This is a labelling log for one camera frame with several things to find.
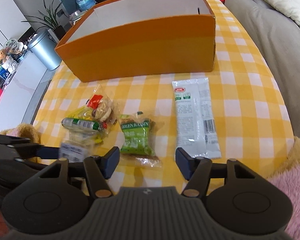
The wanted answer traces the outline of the blue water jug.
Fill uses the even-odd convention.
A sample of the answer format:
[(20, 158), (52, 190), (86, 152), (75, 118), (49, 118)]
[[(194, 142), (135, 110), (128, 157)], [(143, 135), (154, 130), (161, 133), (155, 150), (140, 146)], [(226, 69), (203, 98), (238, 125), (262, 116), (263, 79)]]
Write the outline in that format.
[(78, 4), (79, 9), (81, 11), (85, 11), (85, 10), (89, 10), (90, 8), (92, 8), (96, 4), (96, 1), (95, 0), (76, 0), (76, 3)]

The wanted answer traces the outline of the green raisin snack bag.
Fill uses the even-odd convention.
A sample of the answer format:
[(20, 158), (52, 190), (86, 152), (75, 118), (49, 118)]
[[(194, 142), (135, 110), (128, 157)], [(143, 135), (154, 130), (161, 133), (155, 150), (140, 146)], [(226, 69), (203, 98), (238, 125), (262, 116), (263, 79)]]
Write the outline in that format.
[(160, 167), (161, 161), (154, 150), (155, 121), (143, 111), (121, 114), (121, 132), (124, 136), (120, 148), (121, 159), (127, 166)]

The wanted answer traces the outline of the clear barcode snack packet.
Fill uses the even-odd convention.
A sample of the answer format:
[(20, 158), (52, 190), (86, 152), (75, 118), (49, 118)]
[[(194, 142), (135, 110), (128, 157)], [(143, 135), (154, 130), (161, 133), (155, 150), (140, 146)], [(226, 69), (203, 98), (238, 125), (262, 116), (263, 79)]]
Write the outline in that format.
[(61, 140), (58, 158), (68, 159), (70, 163), (83, 162), (85, 158), (97, 155), (107, 135), (107, 131), (70, 129)]

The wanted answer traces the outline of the clear pastry bag red label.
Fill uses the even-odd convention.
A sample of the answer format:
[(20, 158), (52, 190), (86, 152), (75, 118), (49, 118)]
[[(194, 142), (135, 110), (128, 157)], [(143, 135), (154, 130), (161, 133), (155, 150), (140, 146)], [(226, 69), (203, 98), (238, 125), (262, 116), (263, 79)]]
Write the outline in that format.
[(98, 121), (104, 125), (105, 130), (103, 131), (109, 132), (111, 127), (116, 123), (115, 104), (107, 96), (102, 86), (98, 85), (85, 105), (72, 111), (65, 118)]

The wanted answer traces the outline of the white long cracker pack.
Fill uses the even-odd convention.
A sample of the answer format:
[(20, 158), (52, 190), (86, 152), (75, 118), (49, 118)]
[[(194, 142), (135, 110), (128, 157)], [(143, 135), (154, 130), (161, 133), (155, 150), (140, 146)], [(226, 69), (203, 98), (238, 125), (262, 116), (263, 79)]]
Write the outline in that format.
[(177, 117), (177, 144), (192, 158), (222, 156), (212, 113), (209, 80), (172, 82)]

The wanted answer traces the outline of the orange cardboard box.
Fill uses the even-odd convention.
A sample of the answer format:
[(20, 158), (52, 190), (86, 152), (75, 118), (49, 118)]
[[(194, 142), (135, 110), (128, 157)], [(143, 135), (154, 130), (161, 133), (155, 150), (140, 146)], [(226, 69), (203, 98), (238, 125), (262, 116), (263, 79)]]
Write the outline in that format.
[(216, 18), (207, 0), (107, 0), (55, 50), (82, 82), (214, 68)]

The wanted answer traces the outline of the potted green plant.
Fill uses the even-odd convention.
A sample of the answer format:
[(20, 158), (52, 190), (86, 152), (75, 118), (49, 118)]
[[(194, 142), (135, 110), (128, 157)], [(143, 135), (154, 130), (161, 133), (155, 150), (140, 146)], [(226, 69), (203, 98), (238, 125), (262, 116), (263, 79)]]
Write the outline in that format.
[(41, 12), (40, 10), (38, 10), (38, 13), (40, 14), (39, 17), (26, 15), (26, 20), (23, 20), (22, 22), (38, 23), (40, 24), (40, 27), (37, 30), (42, 28), (51, 29), (56, 37), (61, 40), (66, 34), (64, 27), (57, 20), (57, 12), (61, 7), (62, 2), (60, 2), (55, 8), (53, 7), (54, 2), (55, 0), (52, 0), (50, 4), (47, 4), (46, 1), (43, 0), (43, 7), (45, 9), (45, 12)]

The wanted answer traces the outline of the plush toy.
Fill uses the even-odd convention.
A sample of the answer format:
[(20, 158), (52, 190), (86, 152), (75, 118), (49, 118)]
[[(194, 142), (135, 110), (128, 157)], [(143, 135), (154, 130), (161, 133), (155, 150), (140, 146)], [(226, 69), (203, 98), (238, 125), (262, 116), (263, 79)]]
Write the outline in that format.
[(286, 233), (293, 239), (300, 239), (300, 138), (294, 138), (294, 145), (287, 160), (268, 178), (273, 185), (284, 192), (293, 204), (293, 214), (286, 227)]

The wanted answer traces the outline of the white tv cabinet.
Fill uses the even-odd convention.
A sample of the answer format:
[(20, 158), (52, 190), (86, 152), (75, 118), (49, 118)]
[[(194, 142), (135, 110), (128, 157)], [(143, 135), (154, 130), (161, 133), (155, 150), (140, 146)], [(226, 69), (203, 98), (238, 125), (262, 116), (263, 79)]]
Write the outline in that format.
[(19, 63), (15, 75), (0, 96), (0, 131), (22, 123), (30, 100), (46, 71), (47, 68), (32, 52), (27, 53)]

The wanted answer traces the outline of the green sausage stick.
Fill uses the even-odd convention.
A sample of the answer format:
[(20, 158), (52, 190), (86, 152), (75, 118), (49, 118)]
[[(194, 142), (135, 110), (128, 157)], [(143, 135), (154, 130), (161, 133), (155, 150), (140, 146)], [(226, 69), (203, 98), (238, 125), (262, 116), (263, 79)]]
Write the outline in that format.
[(77, 128), (87, 131), (103, 131), (105, 130), (104, 125), (98, 121), (75, 119), (75, 118), (64, 118), (61, 122), (65, 128)]

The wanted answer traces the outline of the silver trash can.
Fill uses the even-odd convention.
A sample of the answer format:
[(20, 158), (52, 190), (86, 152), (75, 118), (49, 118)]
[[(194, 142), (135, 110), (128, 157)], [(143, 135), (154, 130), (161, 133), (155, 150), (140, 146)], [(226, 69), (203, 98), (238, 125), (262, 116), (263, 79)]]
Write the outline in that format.
[(58, 68), (62, 62), (55, 51), (57, 43), (46, 29), (34, 34), (27, 46), (50, 71)]

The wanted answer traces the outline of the yellow checkered tablecloth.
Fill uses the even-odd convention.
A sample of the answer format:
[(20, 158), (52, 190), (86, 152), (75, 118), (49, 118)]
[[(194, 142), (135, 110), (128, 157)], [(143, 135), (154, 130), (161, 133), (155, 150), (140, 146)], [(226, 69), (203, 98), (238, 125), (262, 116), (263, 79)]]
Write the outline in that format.
[[(294, 144), (289, 115), (277, 83), (245, 29), (219, 0), (207, 0), (216, 17), (216, 59), (206, 73), (221, 149), (221, 162), (234, 158), (263, 177), (285, 159)], [(123, 114), (146, 111), (159, 125), (154, 148), (160, 167), (119, 165), (108, 181), (122, 186), (174, 186), (186, 181), (174, 161), (176, 118), (172, 82), (197, 79), (201, 73), (137, 76), (100, 81)], [(67, 131), (61, 121), (83, 106), (98, 83), (82, 83), (66, 65), (54, 75), (34, 121), (47, 146), (59, 146)]]

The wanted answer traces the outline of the beige sofa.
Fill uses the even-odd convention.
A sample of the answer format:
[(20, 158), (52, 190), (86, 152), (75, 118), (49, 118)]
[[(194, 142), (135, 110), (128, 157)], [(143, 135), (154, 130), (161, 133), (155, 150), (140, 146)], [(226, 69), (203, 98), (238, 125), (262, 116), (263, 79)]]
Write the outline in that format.
[(225, 0), (225, 6), (264, 57), (300, 138), (300, 28), (263, 0)]

